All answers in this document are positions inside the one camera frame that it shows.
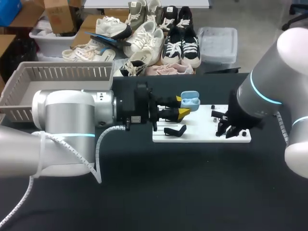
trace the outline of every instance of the pink sneaker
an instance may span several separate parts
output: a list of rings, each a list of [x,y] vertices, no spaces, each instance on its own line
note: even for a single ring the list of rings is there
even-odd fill
[[[145,69],[146,76],[190,74],[193,74],[193,68],[190,64],[188,64],[187,66],[180,64],[167,64],[161,66],[150,66]]]

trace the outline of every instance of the shoe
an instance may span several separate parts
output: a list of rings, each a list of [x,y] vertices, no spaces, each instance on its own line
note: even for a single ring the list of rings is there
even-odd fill
[[[161,22],[162,18],[162,4],[160,0],[151,0],[148,4],[147,12],[146,12],[146,21],[154,21],[156,22],[156,26],[158,26]]]
[[[72,50],[75,50],[76,48],[80,48],[80,49],[83,49],[83,50],[93,50],[95,52],[95,54],[97,55],[100,55],[101,52],[104,49],[104,45],[102,45],[101,43],[93,40],[93,39],[90,39],[90,41],[87,43],[87,44],[83,44],[83,45],[77,45],[75,46]]]
[[[132,30],[137,30],[144,23],[147,2],[146,0],[137,0],[128,3],[129,15],[125,21],[127,25],[130,25]]]
[[[187,66],[180,64],[167,64],[161,66],[150,66],[145,69],[146,76],[191,74],[193,74],[193,68],[190,64],[188,64]]]
[[[126,40],[126,42],[131,43],[131,46],[123,47],[124,54],[129,58],[133,53],[140,51],[147,42],[147,33],[153,34],[155,28],[156,23],[153,21],[143,23],[135,33]]]
[[[179,19],[178,19],[177,26],[179,28],[184,28],[184,29],[186,29],[189,26],[193,27],[192,18],[193,18],[193,14],[191,12],[191,9],[189,9],[188,6],[183,6],[179,12]]]
[[[119,40],[128,38],[132,30],[129,25],[120,22],[120,19],[105,16],[103,19],[97,19],[95,33]]]
[[[200,47],[198,37],[192,27],[188,27],[182,40],[182,61],[183,65],[192,65],[197,68],[201,64]]]
[[[162,52],[162,48],[164,45],[164,32],[162,29],[157,29],[153,35],[148,33],[148,39],[145,43],[142,50],[150,50],[152,51],[152,60],[149,63],[149,66],[154,65],[160,59],[160,53]]]
[[[101,61],[101,56],[94,50],[86,50],[77,47],[75,50],[65,50],[62,52],[63,60],[66,62],[88,62]]]
[[[114,77],[139,76],[144,72],[151,59],[152,53],[149,50],[136,52],[115,72]]]
[[[168,32],[173,26],[176,26],[178,21],[178,9],[175,6],[166,6],[163,8],[161,20],[161,28],[164,32]]]
[[[172,27],[165,40],[161,61],[163,64],[179,64],[181,62],[181,33],[177,26]]]

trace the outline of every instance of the brown cardboard box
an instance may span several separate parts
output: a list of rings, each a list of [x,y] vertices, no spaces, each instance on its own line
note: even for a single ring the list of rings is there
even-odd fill
[[[113,16],[118,19],[120,19],[121,22],[125,22],[128,17],[128,11],[126,15],[123,16]],[[81,25],[76,38],[73,41],[72,47],[75,47],[77,45],[86,44],[90,40],[90,35],[86,34],[85,32],[95,33],[95,27],[96,27],[96,20],[99,18],[103,18],[103,15],[89,15],[83,24]]]
[[[37,5],[45,8],[45,0],[33,0]],[[70,1],[67,1],[69,2],[68,5],[70,6],[73,6],[73,7],[78,7],[78,8],[81,8],[82,7],[82,2],[81,0],[70,0]]]
[[[15,37],[16,35],[0,35],[0,60]],[[0,73],[0,93],[2,92],[4,86],[5,84]]]
[[[77,31],[76,16],[72,13],[72,6],[67,0],[44,0],[44,5],[53,33]]]
[[[23,3],[23,7],[9,27],[34,27],[44,9],[31,1]]]

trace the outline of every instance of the table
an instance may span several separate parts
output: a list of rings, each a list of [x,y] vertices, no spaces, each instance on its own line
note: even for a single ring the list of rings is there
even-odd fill
[[[146,80],[162,96],[197,90],[202,104],[226,104],[230,89],[246,76],[115,79],[113,90],[117,96],[132,93],[137,80]],[[288,111],[281,114],[290,130]],[[152,142],[150,124],[115,131],[101,146],[102,185],[90,174],[35,180],[28,200],[3,230],[306,230],[308,180],[286,166],[276,118],[267,118],[263,130],[251,134],[250,144],[166,144]],[[28,178],[0,180],[1,218],[27,184]]]

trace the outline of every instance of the chair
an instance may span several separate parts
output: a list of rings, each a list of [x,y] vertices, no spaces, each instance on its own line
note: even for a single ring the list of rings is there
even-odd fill
[[[303,10],[308,10],[308,4],[291,4],[290,10],[289,10],[289,14],[290,14],[290,15],[294,15],[294,14],[295,14],[295,8],[297,8],[297,9],[303,9]],[[282,26],[281,30],[286,31],[287,29],[290,28],[290,25],[291,25],[292,23],[301,21],[301,20],[306,19],[306,18],[308,18],[308,12],[304,12],[304,13],[301,14],[300,16],[295,17],[295,18],[289,20],[286,24],[284,24],[284,25]]]

